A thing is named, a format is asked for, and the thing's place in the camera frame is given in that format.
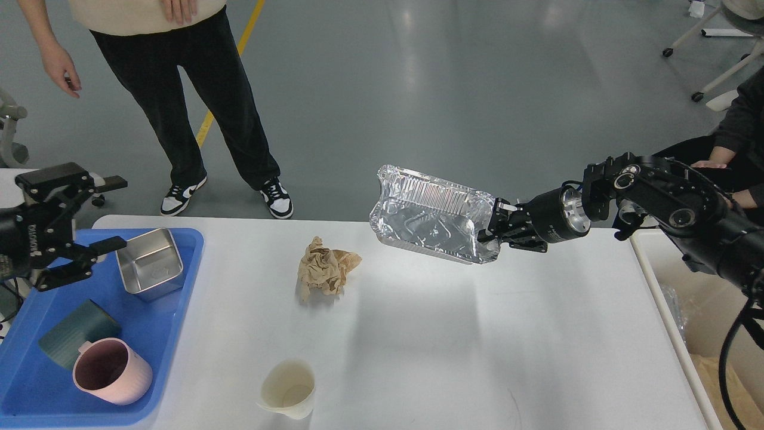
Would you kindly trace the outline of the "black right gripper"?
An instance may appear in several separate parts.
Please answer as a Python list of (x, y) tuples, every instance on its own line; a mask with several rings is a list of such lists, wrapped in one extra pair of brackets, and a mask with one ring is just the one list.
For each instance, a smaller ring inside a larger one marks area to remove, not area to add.
[(549, 244), (581, 238), (589, 231), (583, 196), (574, 187), (561, 187), (518, 205), (495, 199), (488, 229), (477, 233), (477, 241), (545, 253)]

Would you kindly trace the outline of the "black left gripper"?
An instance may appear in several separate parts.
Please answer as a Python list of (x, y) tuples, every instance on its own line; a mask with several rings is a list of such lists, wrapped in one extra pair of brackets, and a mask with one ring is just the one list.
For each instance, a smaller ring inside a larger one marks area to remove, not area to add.
[[(106, 203), (106, 192), (126, 188), (128, 182), (119, 175), (102, 177), (68, 162), (21, 173), (16, 176), (16, 185), (27, 204), (42, 204), (61, 193), (63, 202), (82, 198), (99, 208)], [(35, 280), (35, 289), (40, 292), (87, 280), (100, 257), (126, 245), (119, 236), (90, 245), (73, 243), (73, 215), (62, 207), (2, 208), (2, 280), (41, 269)], [(67, 259), (68, 264), (47, 268), (59, 258)]]

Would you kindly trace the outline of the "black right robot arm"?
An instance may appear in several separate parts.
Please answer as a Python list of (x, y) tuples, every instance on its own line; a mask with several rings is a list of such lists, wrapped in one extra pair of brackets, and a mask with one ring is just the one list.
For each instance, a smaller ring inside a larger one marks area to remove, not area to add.
[(609, 157), (589, 164), (579, 182), (564, 182), (526, 203), (496, 199), (488, 226), (476, 240), (546, 251), (550, 243), (585, 236), (592, 221), (608, 218), (611, 201), (634, 207), (616, 231), (618, 240), (630, 238), (651, 217), (688, 269), (717, 275), (747, 299), (724, 338), (718, 368), (723, 405), (734, 426), (742, 429), (729, 397), (726, 363), (741, 328), (762, 346), (762, 227), (747, 218), (731, 193), (698, 169), (630, 152)]

